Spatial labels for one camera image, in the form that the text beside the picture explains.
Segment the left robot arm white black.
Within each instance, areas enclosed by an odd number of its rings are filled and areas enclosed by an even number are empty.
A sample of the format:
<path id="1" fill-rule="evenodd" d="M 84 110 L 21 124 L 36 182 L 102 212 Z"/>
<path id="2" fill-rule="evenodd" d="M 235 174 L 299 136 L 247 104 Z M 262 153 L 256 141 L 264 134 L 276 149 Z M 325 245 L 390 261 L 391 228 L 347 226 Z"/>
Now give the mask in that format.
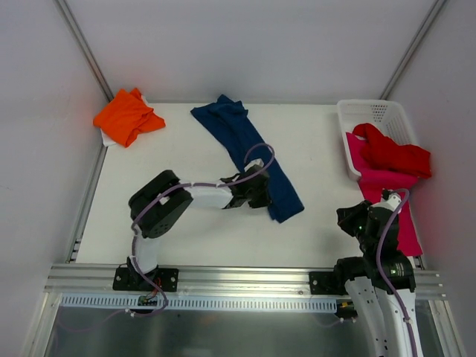
<path id="1" fill-rule="evenodd" d="M 128 202 L 133 238 L 126 264 L 132 288 L 146 291 L 158 285 L 158 239 L 187 209 L 229 210 L 244 204 L 265 208 L 271 204 L 268 182 L 269 174 L 259 164 L 249 164 L 243 173 L 211 183 L 184 181 L 172 170 L 156 176 Z"/>

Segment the blue printed t shirt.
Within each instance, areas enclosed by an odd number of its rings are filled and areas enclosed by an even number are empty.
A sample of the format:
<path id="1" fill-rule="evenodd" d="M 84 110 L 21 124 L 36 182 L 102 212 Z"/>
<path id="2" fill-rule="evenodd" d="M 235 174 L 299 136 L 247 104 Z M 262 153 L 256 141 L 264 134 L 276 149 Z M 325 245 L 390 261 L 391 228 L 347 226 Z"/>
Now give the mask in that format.
<path id="1" fill-rule="evenodd" d="M 257 146 L 264 140 L 248 119 L 248 110 L 242 102 L 233 101 L 222 94 L 216 102 L 195 107 L 190 113 L 223 145 L 240 172 L 249 161 L 260 158 L 267 164 L 271 159 L 269 149 Z M 302 212 L 304 206 L 277 159 L 266 171 L 269 174 L 268 194 L 271 198 L 268 212 L 273 220 L 283 223 Z"/>

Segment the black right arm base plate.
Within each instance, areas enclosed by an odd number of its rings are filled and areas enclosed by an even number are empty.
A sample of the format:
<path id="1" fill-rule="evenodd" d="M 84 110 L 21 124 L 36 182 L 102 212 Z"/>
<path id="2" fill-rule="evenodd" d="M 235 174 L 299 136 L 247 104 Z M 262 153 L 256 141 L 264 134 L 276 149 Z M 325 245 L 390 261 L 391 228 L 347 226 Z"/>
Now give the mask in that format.
<path id="1" fill-rule="evenodd" d="M 334 271 L 311 271 L 309 290 L 312 295 L 344 296 L 347 294 L 344 282 Z"/>

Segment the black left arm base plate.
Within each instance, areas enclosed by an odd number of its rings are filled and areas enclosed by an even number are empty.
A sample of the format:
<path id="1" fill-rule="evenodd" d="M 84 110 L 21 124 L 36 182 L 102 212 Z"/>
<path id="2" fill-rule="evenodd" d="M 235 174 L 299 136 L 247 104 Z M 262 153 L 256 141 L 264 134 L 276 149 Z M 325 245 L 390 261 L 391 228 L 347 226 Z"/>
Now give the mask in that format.
<path id="1" fill-rule="evenodd" d="M 146 276 L 164 292 L 177 291 L 179 270 L 176 268 L 156 268 Z M 152 292 L 155 287 L 133 268 L 119 266 L 115 270 L 112 289 L 120 292 Z"/>

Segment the red t shirt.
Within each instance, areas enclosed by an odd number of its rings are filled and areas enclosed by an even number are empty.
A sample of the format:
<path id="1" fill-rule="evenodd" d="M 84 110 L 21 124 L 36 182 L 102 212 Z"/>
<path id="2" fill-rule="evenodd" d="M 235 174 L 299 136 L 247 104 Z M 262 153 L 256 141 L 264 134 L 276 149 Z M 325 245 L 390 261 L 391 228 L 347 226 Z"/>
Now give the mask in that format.
<path id="1" fill-rule="evenodd" d="M 376 170 L 389 170 L 429 179 L 431 154 L 413 144 L 399 145 L 371 123 L 357 125 L 352 134 L 364 139 L 361 157 Z"/>

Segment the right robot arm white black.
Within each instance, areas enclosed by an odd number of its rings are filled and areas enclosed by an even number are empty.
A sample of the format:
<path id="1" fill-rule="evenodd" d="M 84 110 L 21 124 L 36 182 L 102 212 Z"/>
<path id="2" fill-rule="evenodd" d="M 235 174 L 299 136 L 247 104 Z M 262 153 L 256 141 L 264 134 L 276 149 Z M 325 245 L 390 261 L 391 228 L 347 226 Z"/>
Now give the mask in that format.
<path id="1" fill-rule="evenodd" d="M 363 201 L 337 210 L 339 228 L 358 240 L 362 255 L 338 260 L 332 283 L 350 296 L 372 356 L 423 354 L 414 268 L 397 248 L 404 203 L 392 192 L 375 204 Z"/>

